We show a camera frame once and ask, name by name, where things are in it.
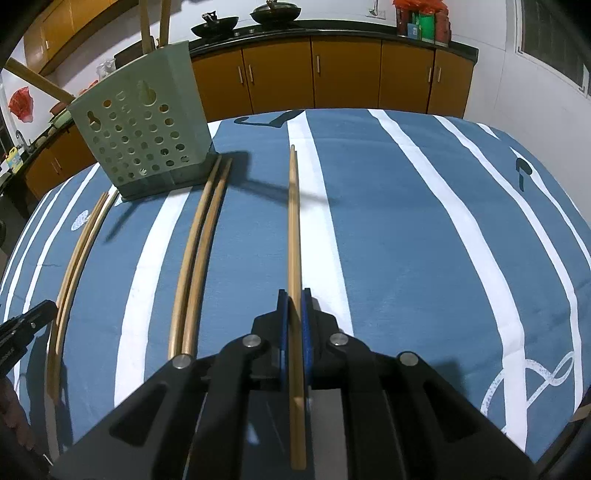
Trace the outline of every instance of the wooden chopstick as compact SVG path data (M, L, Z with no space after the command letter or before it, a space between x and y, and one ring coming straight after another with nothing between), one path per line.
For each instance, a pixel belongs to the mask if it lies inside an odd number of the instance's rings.
M290 186L287 212L287 293L291 299L288 317L290 461L293 470L305 470L306 411L301 337L300 181L298 178L297 153L294 145L290 149Z
M187 301L187 314L185 316L183 329L183 343L181 353L195 355L195 336L197 333L197 317L203 303L203 283L205 282L205 271L209 263L209 254L212 248L213 232L217 222L217 214L222 204L222 196L228 180L228 174L232 166L230 158L226 163L222 176L220 177L216 189L213 192L212 202L207 211L203 233L199 239L197 248L197 257L193 267L193 276L191 277L191 287L189 290L189 299Z
M60 398L60 374L61 374L61 357L64 353L64 342L66 340L66 328L68 325L68 320L70 317L70 311L72 309L72 304L74 302L74 295L76 294L76 290L78 288L78 283L80 281L80 277L82 276L82 271L84 270L84 266L86 265L86 260L88 259L88 255L90 254L90 250L95 243L96 237L102 227L107 214L109 213L111 207L115 203L115 200L119 196L119 192L115 192L111 198L106 202L98 218L96 219L95 224L92 226L92 230L90 231L90 235L80 253L80 259L76 264L76 268L72 273L72 280L70 282L70 286L67 290L66 296L64 298L63 307L61 310L61 318L57 326L57 336L56 336L56 346L54 350L55 359L52 371L52 379L51 379L51 387L52 390L48 391L49 396L54 401L54 403L58 403Z
M49 340L47 342L47 357L46 357L46 389L48 392L55 391L54 386L52 385L53 380L53 370L55 366L55 351L56 351L56 342L57 342L57 331L60 324L61 313L63 311L62 305L64 297L70 287L70 283L72 282L72 273L74 271L75 266L80 260L80 253L84 248L88 240L88 236L90 235L90 231L92 230L94 224L96 223L96 219L99 216L100 209L103 208L107 200L108 194L107 192L103 192L99 197L99 200L96 202L95 207L92 209L92 213L90 214L86 225L84 226L84 230L80 234L78 241L76 242L76 246L74 247L74 251L72 252L72 256L70 257L70 262L68 263L68 267L66 268L66 273L64 275L64 279L61 282L60 292L57 296L56 305L57 305L57 317L54 322L51 324L49 330Z
M30 83L34 87L37 87L46 94L59 100L60 102L64 102L65 104L69 105L74 101L74 95L62 90L55 83L52 83L45 77L35 73L27 66L23 65L21 62L13 59L12 57L6 61L4 68L17 77L22 78L25 82Z
M162 0L162 11L160 12L160 37L158 47L168 45L168 29L170 27L170 2L171 0Z
M222 156L219 155L213 166L203 193L199 199L195 217L189 231L189 238L187 246L183 255L183 262L181 264L181 271L178 275L177 292L174 296L173 317L170 322L170 336L168 337L168 359L174 358L181 353L181 344L183 341L183 330L185 315L187 313L187 293L189 292L190 269L195 260L195 252L197 251L197 244L203 228L203 221L209 200L212 194L213 182L216 179L217 170L219 169Z
M142 53L146 55L152 51L152 42L150 42L150 18L148 17L148 0L139 0L139 29L142 34Z

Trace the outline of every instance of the blue tablecloth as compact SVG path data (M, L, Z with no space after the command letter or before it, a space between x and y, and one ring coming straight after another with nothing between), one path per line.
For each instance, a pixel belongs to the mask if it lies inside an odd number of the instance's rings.
M210 124L216 149L235 163L198 356L249 332L287 285L295 144L303 286L374 351L419 353L539 458L590 383L591 231L576 207L525 148L484 125L363 109L297 113ZM2 280L4 320L55 300L88 211L109 189L95 165L40 202ZM67 330L63 447L165 363L200 195L201 187L176 190L109 212ZM17 369L40 437L46 341L43 330Z

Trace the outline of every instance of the silver rivet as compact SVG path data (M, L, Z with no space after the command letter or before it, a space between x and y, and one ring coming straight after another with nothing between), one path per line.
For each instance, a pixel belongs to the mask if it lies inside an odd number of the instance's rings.
M349 337L342 332L337 332L337 333L333 333L330 336L330 343L332 343L334 346L343 346L343 345L347 345L349 341Z
M250 335L246 335L242 339L242 344L245 347L254 348L254 347L259 346L261 344L261 337L259 337L258 335L254 334L254 333L252 333Z
M398 359L400 360L400 363L407 367L414 367L418 364L418 357L412 352L401 353Z
M187 368L189 365L191 365L191 356L187 355L186 353L183 353L182 355L177 355L173 358L174 368L182 369Z

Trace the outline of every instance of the cabinet door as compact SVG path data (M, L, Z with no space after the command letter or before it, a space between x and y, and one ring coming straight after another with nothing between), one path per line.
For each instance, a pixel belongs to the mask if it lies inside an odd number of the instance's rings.
M242 49L254 113L314 108L310 40Z
M52 58L74 36L70 0L62 0L43 22L48 58Z
M75 125L60 134L49 150L55 157L55 163L64 180L96 162Z
M382 43L379 107L427 113L433 76L433 50Z
M72 0L74 32L79 31L111 4L110 0Z
M379 40L312 39L316 108L377 108Z
M470 60L437 50L428 113L462 118L468 102L472 70Z
M33 23L23 36L27 67L35 73L39 73L47 62L45 38L41 26L42 23L40 21Z
M200 57L193 72L208 122L252 114L242 50Z
M43 150L25 173L25 182L37 200L64 181L49 150Z

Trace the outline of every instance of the keyhole-shaped hole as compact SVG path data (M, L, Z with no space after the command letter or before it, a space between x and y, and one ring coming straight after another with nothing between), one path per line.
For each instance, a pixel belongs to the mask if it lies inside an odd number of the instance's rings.
M91 110L88 110L87 115L90 128L93 129L95 132L98 132L100 130L100 120L97 117L95 117L95 114Z
M140 80L138 82L138 90L139 90L139 101L142 102L145 106L150 106L155 104L156 102L156 92L153 91L148 82L145 80Z

